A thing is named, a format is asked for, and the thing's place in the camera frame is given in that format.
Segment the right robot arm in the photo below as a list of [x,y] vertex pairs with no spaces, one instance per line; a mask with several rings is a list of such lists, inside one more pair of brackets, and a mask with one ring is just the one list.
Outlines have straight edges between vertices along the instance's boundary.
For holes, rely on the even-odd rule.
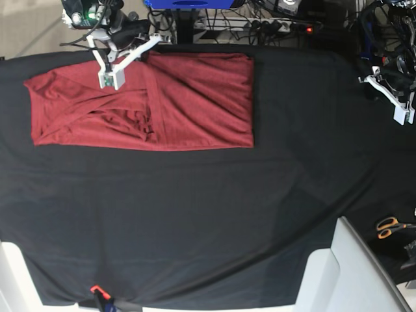
[[136,12],[125,14],[123,1],[62,1],[62,21],[71,29],[85,30],[82,37],[61,43],[61,46],[81,47],[93,52],[99,64],[99,86],[115,90],[125,83],[125,69],[141,60],[158,44],[170,44],[171,37],[151,33],[151,21],[140,19]]

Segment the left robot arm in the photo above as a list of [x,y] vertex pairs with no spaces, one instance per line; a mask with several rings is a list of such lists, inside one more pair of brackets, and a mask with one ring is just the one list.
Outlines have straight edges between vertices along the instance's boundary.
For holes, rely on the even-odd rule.
[[400,125],[415,120],[415,1],[372,1],[357,15],[359,82],[394,106]]

